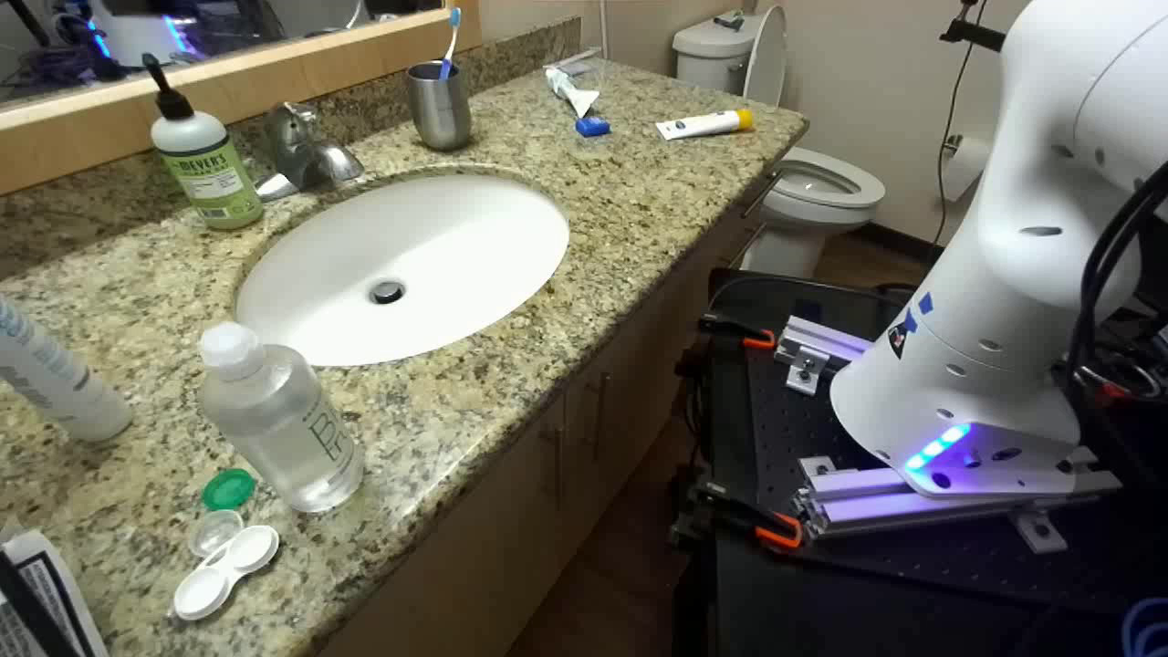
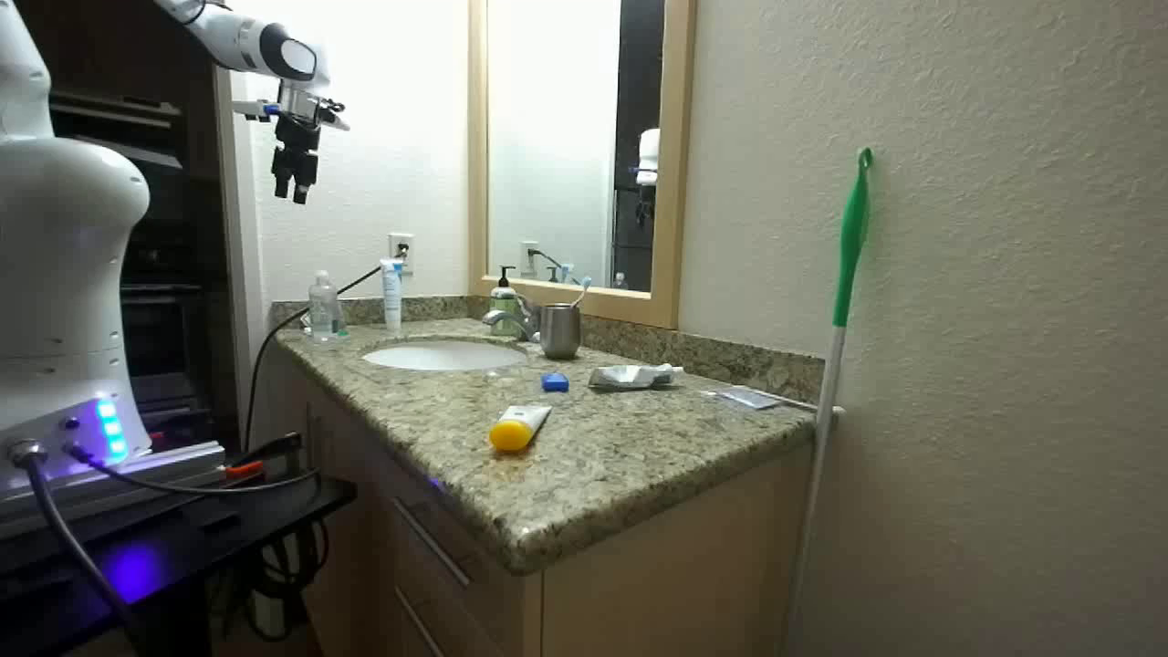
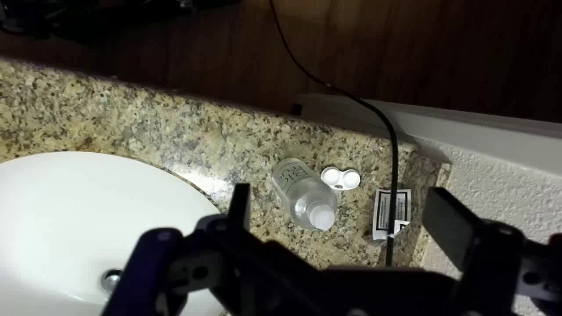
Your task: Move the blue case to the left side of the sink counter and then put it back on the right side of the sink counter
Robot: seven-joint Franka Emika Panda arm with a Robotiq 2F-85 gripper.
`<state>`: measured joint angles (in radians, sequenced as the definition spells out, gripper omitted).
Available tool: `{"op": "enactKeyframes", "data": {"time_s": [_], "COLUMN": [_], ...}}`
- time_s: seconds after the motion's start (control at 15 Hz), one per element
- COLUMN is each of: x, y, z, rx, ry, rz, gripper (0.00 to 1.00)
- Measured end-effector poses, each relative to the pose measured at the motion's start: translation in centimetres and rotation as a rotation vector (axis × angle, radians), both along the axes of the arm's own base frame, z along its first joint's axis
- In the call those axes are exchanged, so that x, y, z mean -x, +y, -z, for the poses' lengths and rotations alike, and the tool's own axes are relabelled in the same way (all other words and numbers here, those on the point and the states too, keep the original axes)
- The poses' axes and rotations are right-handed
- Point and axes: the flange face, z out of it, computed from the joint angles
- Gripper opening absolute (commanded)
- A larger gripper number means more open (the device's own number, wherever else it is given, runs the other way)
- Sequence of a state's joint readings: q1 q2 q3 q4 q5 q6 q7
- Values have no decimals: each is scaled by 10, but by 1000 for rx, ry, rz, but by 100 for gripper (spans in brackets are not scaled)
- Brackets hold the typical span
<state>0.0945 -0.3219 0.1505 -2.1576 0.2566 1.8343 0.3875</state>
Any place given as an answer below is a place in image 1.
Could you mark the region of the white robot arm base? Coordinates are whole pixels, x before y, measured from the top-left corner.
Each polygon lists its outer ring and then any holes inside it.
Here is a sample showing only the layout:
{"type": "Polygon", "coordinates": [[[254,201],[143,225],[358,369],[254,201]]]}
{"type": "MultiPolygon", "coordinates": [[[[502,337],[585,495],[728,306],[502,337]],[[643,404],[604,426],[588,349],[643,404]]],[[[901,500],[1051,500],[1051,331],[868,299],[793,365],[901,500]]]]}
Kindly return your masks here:
{"type": "Polygon", "coordinates": [[[1055,365],[1085,314],[1132,299],[1128,250],[1104,295],[1107,225],[1168,163],[1168,0],[1029,0],[1002,46],[1002,112],[959,230],[873,347],[834,377],[845,431],[930,495],[1072,487],[1080,419],[1055,365]]]}

